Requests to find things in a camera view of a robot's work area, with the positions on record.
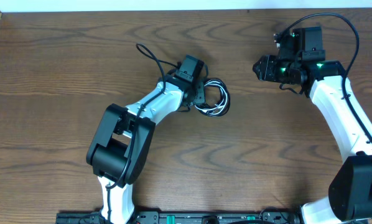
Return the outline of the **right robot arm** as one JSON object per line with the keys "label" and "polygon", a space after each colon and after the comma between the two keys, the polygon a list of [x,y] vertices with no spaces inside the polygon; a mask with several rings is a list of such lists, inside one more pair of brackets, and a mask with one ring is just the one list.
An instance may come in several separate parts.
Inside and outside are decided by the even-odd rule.
{"label": "right robot arm", "polygon": [[320,27],[274,34],[277,55],[264,55],[253,72],[261,81],[300,85],[325,118],[342,166],[328,195],[300,208],[303,223],[362,222],[372,218],[372,124],[337,60],[326,60]]}

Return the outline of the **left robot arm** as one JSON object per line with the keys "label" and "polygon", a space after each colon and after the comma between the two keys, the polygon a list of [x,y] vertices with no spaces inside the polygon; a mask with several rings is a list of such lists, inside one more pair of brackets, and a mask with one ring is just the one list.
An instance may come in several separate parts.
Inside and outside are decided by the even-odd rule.
{"label": "left robot arm", "polygon": [[202,89],[198,78],[204,65],[188,55],[141,100],[106,108],[86,154],[103,191],[100,223],[131,221],[133,183],[146,163],[155,128],[167,115],[198,99]]}

